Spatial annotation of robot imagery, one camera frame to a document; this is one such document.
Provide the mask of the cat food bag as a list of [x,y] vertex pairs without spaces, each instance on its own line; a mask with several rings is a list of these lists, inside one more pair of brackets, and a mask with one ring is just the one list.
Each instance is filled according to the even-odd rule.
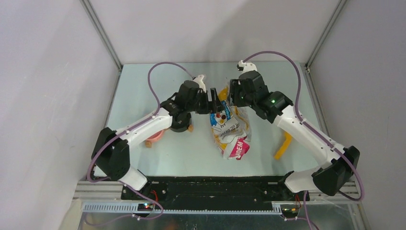
[[211,132],[224,159],[240,160],[250,149],[252,129],[247,109],[230,106],[228,93],[228,85],[218,93],[224,110],[209,114]]

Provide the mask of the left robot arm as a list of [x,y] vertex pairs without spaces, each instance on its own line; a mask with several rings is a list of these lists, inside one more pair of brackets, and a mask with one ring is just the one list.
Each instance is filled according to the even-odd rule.
[[118,130],[102,129],[91,156],[91,165],[99,167],[107,178],[133,188],[133,194],[139,199],[147,199],[151,195],[151,186],[148,178],[131,166],[130,148],[164,129],[186,131],[192,123],[192,113],[205,115],[223,110],[215,88],[207,91],[202,84],[186,80],[176,93],[158,104],[157,110],[134,124]]

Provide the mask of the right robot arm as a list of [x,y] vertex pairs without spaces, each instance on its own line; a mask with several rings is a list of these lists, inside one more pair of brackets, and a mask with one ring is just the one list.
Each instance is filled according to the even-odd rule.
[[334,196],[353,176],[360,151],[334,142],[326,134],[295,114],[294,104],[280,91],[270,92],[261,74],[245,72],[229,84],[229,102],[237,107],[250,107],[256,114],[286,131],[306,147],[318,166],[301,172],[289,172],[281,180],[279,196],[293,199],[298,192],[317,189]]

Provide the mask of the black pet bowl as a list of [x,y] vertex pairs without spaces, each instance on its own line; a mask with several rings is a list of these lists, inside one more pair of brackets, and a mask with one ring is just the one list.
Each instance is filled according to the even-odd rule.
[[190,112],[180,112],[172,116],[170,130],[174,132],[187,131],[192,124],[192,116]]

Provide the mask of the pink cat bowl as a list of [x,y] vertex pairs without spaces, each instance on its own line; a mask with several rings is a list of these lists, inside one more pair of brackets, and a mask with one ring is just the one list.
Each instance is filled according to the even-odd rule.
[[151,143],[157,142],[163,137],[164,133],[165,133],[165,130],[161,130],[161,131],[153,134],[149,138],[147,138],[146,141],[149,141]]

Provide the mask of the yellow plastic scoop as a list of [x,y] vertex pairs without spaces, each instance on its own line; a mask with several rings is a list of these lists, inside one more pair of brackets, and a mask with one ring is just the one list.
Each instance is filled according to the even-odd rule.
[[276,160],[279,160],[284,153],[287,151],[287,149],[289,148],[293,137],[286,131],[283,132],[283,136],[284,136],[284,141],[282,143],[282,145],[280,146],[280,148],[276,151],[274,158]]

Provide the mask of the wooden bowl stand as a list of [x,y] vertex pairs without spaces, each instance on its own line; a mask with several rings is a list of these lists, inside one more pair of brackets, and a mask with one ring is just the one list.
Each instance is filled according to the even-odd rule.
[[[165,133],[169,130],[171,130],[172,132],[176,132],[176,133],[181,133],[181,132],[185,132],[185,131],[192,132],[194,130],[194,127],[193,127],[193,125],[188,125],[186,128],[180,128],[180,129],[166,128]],[[145,144],[145,147],[151,148],[154,143],[151,143],[149,141],[144,141],[144,144]]]

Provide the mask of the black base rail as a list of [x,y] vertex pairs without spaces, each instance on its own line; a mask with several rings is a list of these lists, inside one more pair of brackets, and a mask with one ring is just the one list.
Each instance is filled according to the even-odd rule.
[[272,211],[274,202],[309,201],[303,192],[282,187],[282,176],[150,176],[141,194],[165,211]]

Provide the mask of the aluminium frame rail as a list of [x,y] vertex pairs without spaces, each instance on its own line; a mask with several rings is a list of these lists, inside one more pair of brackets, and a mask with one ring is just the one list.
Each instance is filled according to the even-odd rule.
[[304,200],[343,202],[342,194],[327,196],[319,191],[292,193],[282,189],[275,177],[154,177],[142,196],[118,182],[79,182],[74,199],[89,211],[139,212],[152,210],[148,199],[165,213],[281,213],[281,205],[299,207]]

